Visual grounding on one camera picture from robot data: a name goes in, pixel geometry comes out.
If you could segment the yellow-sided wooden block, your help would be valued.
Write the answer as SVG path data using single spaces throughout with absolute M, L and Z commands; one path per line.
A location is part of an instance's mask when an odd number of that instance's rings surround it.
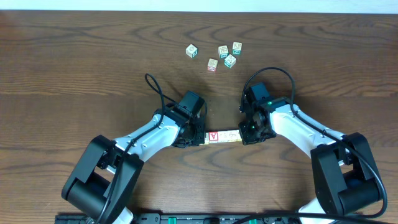
M 242 141 L 239 130 L 229 130 L 227 133 L 227 137 L 229 142 Z

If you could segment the red letter A block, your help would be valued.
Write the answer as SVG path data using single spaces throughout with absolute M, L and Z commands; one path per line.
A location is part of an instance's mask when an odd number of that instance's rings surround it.
M 209 132 L 208 133 L 208 140 L 210 144 L 218 143 L 218 132 Z

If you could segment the yellow-edged wooden block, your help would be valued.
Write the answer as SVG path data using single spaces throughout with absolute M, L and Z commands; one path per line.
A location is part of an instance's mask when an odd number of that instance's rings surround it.
M 209 144 L 210 143 L 210 140 L 209 140 L 209 133 L 205 133 L 205 142 L 204 142 L 204 145 L 207 145 L 207 144 Z

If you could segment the plain white wooden block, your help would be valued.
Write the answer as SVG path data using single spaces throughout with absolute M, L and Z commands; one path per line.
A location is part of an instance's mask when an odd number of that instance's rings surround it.
M 229 132 L 228 131 L 218 131 L 218 142 L 228 142 Z

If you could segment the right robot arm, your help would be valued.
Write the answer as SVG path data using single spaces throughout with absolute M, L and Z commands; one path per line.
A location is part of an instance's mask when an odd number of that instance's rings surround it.
M 348 215 L 387 201 L 385 187 L 368 140 L 360 133 L 343 134 L 302 112 L 292 100 L 270 96 L 262 83 L 245 86 L 239 124 L 243 144 L 281 135 L 312 161 L 316 197 L 300 213 Z

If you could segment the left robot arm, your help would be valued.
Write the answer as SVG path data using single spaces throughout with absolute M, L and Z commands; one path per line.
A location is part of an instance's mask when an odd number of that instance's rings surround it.
M 62 198 L 95 223 L 131 223 L 127 203 L 144 163 L 165 147 L 203 144 L 205 107 L 203 98 L 188 91 L 126 136 L 93 138 L 65 182 Z

